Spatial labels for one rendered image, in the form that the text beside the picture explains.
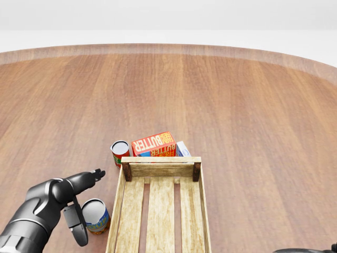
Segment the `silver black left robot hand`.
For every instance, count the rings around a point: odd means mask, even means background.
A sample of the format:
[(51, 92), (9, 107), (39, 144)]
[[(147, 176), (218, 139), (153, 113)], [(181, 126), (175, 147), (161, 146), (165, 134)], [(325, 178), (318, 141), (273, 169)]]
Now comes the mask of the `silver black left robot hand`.
[(61, 212), (77, 244), (88, 244), (86, 223), (76, 196), (95, 186), (105, 176), (96, 169), (67, 178), (54, 178), (31, 187), (25, 201), (8, 222), (2, 236), (17, 236), (23, 249), (43, 251), (52, 231), (58, 224)]

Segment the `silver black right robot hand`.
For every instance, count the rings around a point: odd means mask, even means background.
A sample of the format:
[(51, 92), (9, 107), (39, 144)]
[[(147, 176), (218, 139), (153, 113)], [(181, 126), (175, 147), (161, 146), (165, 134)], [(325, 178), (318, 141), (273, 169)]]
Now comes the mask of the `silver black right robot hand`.
[(286, 248), (278, 249), (272, 253), (337, 253), (337, 243), (331, 246), (331, 249), (317, 250), (317, 249), (305, 249), (305, 248)]

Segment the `blue yellow soup tin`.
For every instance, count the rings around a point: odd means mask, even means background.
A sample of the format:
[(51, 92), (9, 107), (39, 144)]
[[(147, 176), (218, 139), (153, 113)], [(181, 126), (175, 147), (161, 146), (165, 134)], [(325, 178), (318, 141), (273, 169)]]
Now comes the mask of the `blue yellow soup tin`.
[(98, 198), (86, 201), (82, 206), (86, 227), (92, 234), (100, 235), (109, 227), (111, 218), (105, 203)]

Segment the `red soup tin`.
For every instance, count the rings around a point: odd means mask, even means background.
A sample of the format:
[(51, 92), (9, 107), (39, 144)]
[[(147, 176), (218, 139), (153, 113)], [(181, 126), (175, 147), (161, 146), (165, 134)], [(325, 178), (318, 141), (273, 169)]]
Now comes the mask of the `red soup tin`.
[(110, 150), (113, 154), (114, 162), (117, 167), (121, 167), (122, 157), (129, 157), (130, 156), (130, 147), (129, 144), (124, 140), (115, 141), (111, 146)]

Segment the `wooden slat tray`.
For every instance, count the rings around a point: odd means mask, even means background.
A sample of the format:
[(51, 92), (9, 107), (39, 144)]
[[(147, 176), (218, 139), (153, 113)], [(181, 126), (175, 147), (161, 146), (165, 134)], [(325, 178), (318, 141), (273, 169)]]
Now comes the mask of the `wooden slat tray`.
[(150, 186), (146, 253), (175, 251), (177, 184), (182, 252), (211, 253), (201, 157), (123, 157), (105, 253), (139, 251), (146, 184)]

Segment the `red butter box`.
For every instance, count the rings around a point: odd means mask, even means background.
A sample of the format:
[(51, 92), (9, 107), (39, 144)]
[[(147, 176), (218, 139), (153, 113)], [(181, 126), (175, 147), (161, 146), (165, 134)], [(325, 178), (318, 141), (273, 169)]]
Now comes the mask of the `red butter box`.
[(132, 141), (135, 157), (174, 157), (176, 142), (170, 131)]

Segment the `white blue box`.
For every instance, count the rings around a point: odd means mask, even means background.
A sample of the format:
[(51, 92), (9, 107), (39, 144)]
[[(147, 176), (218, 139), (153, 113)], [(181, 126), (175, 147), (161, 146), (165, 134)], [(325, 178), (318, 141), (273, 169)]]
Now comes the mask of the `white blue box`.
[(183, 141), (176, 143), (176, 155), (178, 157), (191, 157), (191, 154)]

